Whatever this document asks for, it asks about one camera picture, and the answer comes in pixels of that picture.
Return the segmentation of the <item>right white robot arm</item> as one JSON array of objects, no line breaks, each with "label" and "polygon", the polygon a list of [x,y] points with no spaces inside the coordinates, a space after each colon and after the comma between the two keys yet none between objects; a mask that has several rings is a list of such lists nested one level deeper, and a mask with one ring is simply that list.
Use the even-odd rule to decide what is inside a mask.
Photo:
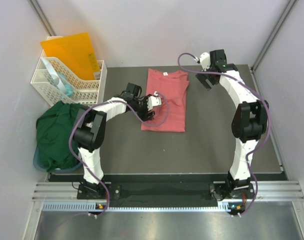
[{"label": "right white robot arm", "polygon": [[225,192],[229,197],[237,198],[250,187],[249,166],[252,163],[253,151],[267,130],[267,111],[263,102],[246,88],[236,65],[227,63],[223,49],[204,52],[197,62],[202,67],[202,73],[196,75],[197,79],[209,90],[211,86],[221,85],[236,108],[231,123],[236,144]]}]

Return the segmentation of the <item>pink t shirt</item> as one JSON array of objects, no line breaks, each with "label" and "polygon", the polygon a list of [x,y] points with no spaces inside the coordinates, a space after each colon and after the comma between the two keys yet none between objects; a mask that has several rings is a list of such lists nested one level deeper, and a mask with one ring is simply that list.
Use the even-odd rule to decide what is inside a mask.
[{"label": "pink t shirt", "polygon": [[142,131],[184,133],[186,131],[188,73],[178,70],[161,72],[148,69],[147,94],[161,93],[162,105],[154,109],[155,115],[141,125]]}]

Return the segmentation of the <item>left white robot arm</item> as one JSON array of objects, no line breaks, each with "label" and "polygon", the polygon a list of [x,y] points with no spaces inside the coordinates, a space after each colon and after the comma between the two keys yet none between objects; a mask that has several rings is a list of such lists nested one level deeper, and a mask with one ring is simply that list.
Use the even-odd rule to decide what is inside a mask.
[{"label": "left white robot arm", "polygon": [[142,88],[139,85],[128,83],[126,90],[121,94],[92,109],[82,107],[77,113],[77,128],[73,140],[77,145],[78,156],[83,162],[84,183],[89,185],[88,192],[94,198],[101,198],[106,191],[105,185],[100,183],[104,176],[100,147],[105,138],[107,122],[130,110],[134,110],[142,121],[149,121],[155,115],[154,108],[162,105],[158,93],[141,96],[141,92]]}]

